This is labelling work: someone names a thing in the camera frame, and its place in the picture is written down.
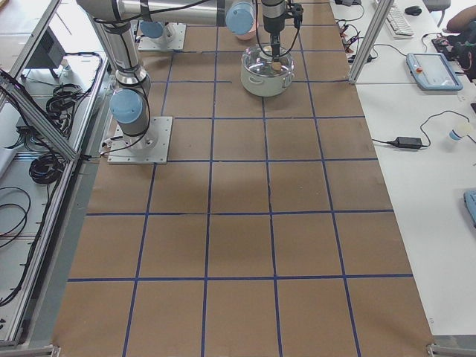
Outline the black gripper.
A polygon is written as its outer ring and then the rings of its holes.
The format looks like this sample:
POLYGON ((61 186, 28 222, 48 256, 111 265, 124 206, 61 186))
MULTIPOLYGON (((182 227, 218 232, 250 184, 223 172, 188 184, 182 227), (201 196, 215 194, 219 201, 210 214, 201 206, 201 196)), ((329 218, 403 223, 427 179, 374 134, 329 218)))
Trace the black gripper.
POLYGON ((271 58, 280 58, 280 32, 285 27, 286 4, 284 0, 262 0, 263 24, 270 33, 271 58))

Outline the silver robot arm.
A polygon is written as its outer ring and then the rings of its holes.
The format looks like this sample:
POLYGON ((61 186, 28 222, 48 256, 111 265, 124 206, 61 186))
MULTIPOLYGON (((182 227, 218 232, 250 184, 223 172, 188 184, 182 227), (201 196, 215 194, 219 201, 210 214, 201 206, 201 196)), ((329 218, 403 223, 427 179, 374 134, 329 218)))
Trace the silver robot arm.
POLYGON ((269 55, 277 61, 283 56, 280 35, 289 18, 287 1, 79 1, 78 5, 102 29, 109 45, 120 86, 110 111, 122 131, 124 149, 136 152, 154 147, 157 139, 148 101, 150 78, 138 58, 133 21, 212 25, 236 36, 259 36, 263 25, 269 55))
POLYGON ((145 37, 156 41, 172 41, 176 37, 174 25, 168 22, 142 21, 139 28, 145 37))

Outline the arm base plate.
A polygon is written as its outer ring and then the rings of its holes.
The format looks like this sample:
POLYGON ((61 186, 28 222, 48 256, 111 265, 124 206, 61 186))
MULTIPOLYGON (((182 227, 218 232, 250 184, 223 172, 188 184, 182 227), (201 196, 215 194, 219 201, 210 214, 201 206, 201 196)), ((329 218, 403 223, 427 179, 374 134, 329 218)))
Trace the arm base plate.
POLYGON ((182 51, 186 24, 176 22, 142 22, 138 45, 141 52, 182 51))
POLYGON ((166 164, 170 147, 173 118, 170 116, 152 117, 149 130, 142 139, 123 135, 117 124, 115 136, 119 139, 112 142, 107 161, 110 164, 166 164))

